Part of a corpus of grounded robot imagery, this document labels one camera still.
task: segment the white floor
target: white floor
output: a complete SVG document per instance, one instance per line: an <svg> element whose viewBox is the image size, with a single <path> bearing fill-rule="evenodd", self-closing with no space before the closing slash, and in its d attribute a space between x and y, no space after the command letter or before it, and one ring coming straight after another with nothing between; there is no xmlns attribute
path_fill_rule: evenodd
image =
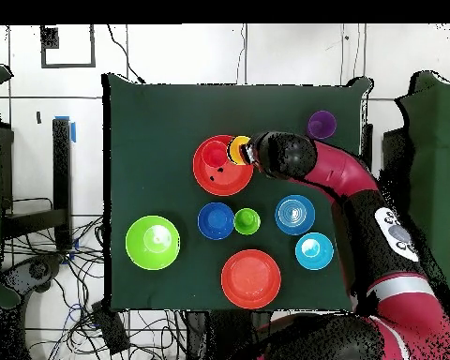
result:
<svg viewBox="0 0 450 360"><path fill-rule="evenodd" d="M88 26L58 25L58 29L60 48L47 50L48 63L89 62ZM340 85L356 76L371 78L374 88L367 114L368 122L374 126L372 171L375 175L381 167L383 133L403 126L394 98L407 93L414 72L433 69L450 81L450 25L249 24L247 29L241 23L112 25L112 33L126 49L131 68L148 83ZM244 36L247 36L245 52ZM136 81L127 67L124 53L112 42L107 25L95 25L95 46L97 65L94 68L44 69L40 64L38 26L0 26L0 64L9 65L13 73L10 82L0 85L0 113L2 120L11 123L15 131L14 198L53 196L52 120L55 116L67 115L76 123L77 131L76 142L72 143L75 227L96 219L103 212L100 74L113 72ZM40 112L41 124L37 112ZM15 212L45 208L46 202L20 202ZM31 236L31 240L44 242L46 239L37 235ZM99 249L93 229L81 239L80 246ZM83 257L76 259L78 265L91 258ZM7 254L4 266L22 258L23 254ZM102 275L102 266L94 264L90 273ZM68 303L76 304L79 299L76 279L66 265L58 280L66 291ZM100 299L103 279L87 277L85 281L90 290L90 302ZM164 333L161 341L165 321L156 322L150 328L143 322L162 319L163 311L139 313L131 310L124 316L135 344L170 344L169 333ZM73 320L67 318L68 308L56 283L43 294L35 293L26 317L27 344L56 341L64 333L64 324L66 329L73 324ZM35 345L31 354L35 360L47 360L53 345L54 342ZM81 349L90 350L88 342L84 342ZM176 345L172 342L165 353L174 358ZM110 360L110 356L102 352L100 357ZM130 360L150 357L148 352L137 351ZM69 355L63 346L55 360L98 359L94 354Z"/></svg>

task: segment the light blue bowl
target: light blue bowl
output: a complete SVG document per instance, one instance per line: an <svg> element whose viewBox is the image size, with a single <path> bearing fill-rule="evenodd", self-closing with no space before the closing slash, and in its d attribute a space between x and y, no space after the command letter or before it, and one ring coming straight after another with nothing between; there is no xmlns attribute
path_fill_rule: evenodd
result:
<svg viewBox="0 0 450 360"><path fill-rule="evenodd" d="M306 233L315 222L315 208L305 196L286 196L275 209L275 222L286 234Z"/></svg>
<svg viewBox="0 0 450 360"><path fill-rule="evenodd" d="M324 269L334 257L334 247L328 237L321 233L307 233L295 246L297 261L310 271Z"/></svg>
<svg viewBox="0 0 450 360"><path fill-rule="evenodd" d="M199 231L208 239L220 240L233 231L233 211L223 202L210 202L200 210Z"/></svg>

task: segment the red robot arm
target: red robot arm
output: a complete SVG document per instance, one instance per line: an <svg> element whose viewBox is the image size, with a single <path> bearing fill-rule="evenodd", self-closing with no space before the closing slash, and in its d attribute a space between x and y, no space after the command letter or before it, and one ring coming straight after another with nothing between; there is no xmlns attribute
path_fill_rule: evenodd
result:
<svg viewBox="0 0 450 360"><path fill-rule="evenodd" d="M258 134L241 154L269 177L328 197L352 311L382 336L382 360L450 360L449 319L410 234L359 158L289 132Z"/></svg>

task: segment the lime green bowl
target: lime green bowl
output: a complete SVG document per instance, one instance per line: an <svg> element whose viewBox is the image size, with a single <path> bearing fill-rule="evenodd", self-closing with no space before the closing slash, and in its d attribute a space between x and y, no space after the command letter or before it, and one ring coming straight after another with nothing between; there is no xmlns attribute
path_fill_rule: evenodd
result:
<svg viewBox="0 0 450 360"><path fill-rule="evenodd" d="M241 234L254 234L260 228L260 216L251 208L242 208L235 214L233 226Z"/></svg>
<svg viewBox="0 0 450 360"><path fill-rule="evenodd" d="M130 226L125 247L133 263L156 271L175 261L180 250L180 235L168 219L146 216Z"/></svg>

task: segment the green table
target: green table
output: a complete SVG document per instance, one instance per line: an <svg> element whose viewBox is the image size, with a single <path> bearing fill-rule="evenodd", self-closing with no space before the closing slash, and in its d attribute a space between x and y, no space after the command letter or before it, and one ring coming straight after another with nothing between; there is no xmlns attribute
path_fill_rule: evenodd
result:
<svg viewBox="0 0 450 360"><path fill-rule="evenodd" d="M265 130L304 132L309 117L328 110L337 118L329 143L357 154L362 96L367 78L346 87L292 85L139 85L108 75L112 119L112 307L143 309L236 308L220 287L224 263L237 251L256 248L271 255L281 272L277 298L263 310L350 308L337 255L322 271L302 268L294 257L299 236L275 223L284 196L301 194L316 209L311 232L334 241L330 204L316 190L254 172L239 193L219 198L203 190L192 173L195 150L219 134L252 135ZM200 209L224 202L233 211L251 207L262 218L251 236L233 232L211 241L197 228ZM133 264L125 250L129 226L146 215L169 219L181 235L176 261L160 271Z"/></svg>

